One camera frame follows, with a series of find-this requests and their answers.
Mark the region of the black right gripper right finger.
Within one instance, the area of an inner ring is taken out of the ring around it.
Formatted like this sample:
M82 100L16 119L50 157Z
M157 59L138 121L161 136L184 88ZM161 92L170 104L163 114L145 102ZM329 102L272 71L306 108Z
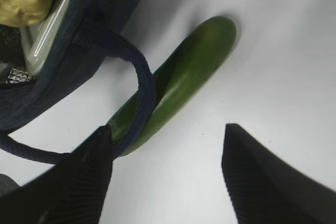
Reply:
M335 191L281 160L239 124L225 126L221 168L238 223L335 223Z

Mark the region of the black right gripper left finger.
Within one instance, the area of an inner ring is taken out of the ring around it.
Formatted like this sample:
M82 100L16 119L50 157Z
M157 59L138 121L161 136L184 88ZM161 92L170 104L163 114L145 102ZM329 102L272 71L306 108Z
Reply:
M111 132L101 126L60 163L2 196L1 223L99 223L111 174Z

